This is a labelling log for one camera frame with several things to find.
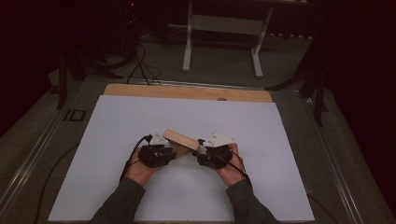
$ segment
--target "wooden board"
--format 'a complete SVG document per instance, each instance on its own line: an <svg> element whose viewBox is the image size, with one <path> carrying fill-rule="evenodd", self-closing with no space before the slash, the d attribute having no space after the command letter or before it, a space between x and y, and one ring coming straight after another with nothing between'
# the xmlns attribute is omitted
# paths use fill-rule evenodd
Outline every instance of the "wooden board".
<svg viewBox="0 0 396 224"><path fill-rule="evenodd" d="M272 103L268 91L214 89L202 87L146 86L109 84L104 95L178 98L195 100L218 100Z"/></svg>

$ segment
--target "person's right hand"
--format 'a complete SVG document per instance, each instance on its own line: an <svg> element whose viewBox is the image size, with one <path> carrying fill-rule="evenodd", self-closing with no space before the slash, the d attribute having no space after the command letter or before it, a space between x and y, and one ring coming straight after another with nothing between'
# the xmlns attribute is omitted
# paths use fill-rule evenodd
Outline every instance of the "person's right hand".
<svg viewBox="0 0 396 224"><path fill-rule="evenodd" d="M242 158L239 157L238 153L238 145L237 144L231 144L229 145L231 152L233 152L233 157L230 160L230 163L238 167L240 170L243 170L243 164L241 162ZM225 167L220 168L216 170L216 172L219 174L221 179L224 181L224 183L230 187L231 185L236 184L237 182L245 179L244 176L237 171L235 168L233 168L231 165L227 164Z"/></svg>

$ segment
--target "person's left hand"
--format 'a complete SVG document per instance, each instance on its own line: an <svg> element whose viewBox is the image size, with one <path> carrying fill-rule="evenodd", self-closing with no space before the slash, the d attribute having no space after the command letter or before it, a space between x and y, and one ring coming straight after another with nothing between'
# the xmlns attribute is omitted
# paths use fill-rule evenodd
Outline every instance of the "person's left hand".
<svg viewBox="0 0 396 224"><path fill-rule="evenodd" d="M131 164L134 164L129 166L125 177L136 181L138 184L144 187L149 182L149 178L154 175L155 172L161 170L162 167L150 168L143 164L143 162L137 158L140 149L141 148L138 148L134 153L131 161Z"/></svg>

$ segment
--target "gray carpet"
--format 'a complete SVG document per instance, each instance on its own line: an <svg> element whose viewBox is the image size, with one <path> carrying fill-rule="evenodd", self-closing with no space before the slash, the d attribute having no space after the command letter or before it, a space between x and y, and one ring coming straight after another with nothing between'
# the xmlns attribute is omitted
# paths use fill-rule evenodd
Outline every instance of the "gray carpet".
<svg viewBox="0 0 396 224"><path fill-rule="evenodd" d="M142 42L147 49L145 63L161 68L158 77L163 84L167 81L214 84L251 89L263 89L291 77L304 55L310 41L300 38L285 40L270 36L266 38L261 52L261 61L267 75L263 79L254 77L249 49L209 48L193 46L191 70L181 71L184 46L178 44ZM127 77L135 64L117 74ZM142 74L136 70L132 82L141 82ZM41 156L39 163L7 213L4 223L32 223L39 193L53 164L67 149L79 142L88 124L96 101L107 83L124 82L96 77L91 72L83 83L70 108L86 110L82 122L62 121ZM312 120L309 104L297 92L299 84L286 90L271 92L283 120L295 160L307 190L311 192L337 219L338 223L351 223L340 197L339 189L332 177L329 160L323 146L323 134L332 149L340 170L348 183L364 223L396 223L387 208L370 172L359 152L359 147L347 127L332 95L325 94L325 104L329 112L322 114L323 128L318 128ZM0 190L6 188L19 164L27 157L35 140L43 132L55 114L56 95L46 94L1 140L0 148ZM40 213L39 223L47 223L50 209L63 183L74 151L67 155L54 171ZM312 223L333 223L330 217L314 201L310 201L316 221Z"/></svg>

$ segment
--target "sleeve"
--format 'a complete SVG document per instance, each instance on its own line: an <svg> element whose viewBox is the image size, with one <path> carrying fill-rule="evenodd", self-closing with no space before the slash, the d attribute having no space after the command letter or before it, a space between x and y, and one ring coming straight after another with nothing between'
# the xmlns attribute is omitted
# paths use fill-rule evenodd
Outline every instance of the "sleeve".
<svg viewBox="0 0 396 224"><path fill-rule="evenodd" d="M89 223L134 223L134 214L145 192L134 180L123 178Z"/></svg>
<svg viewBox="0 0 396 224"><path fill-rule="evenodd" d="M254 196L246 180L226 189L233 206L233 217L236 224L273 224L280 223L273 214Z"/></svg>

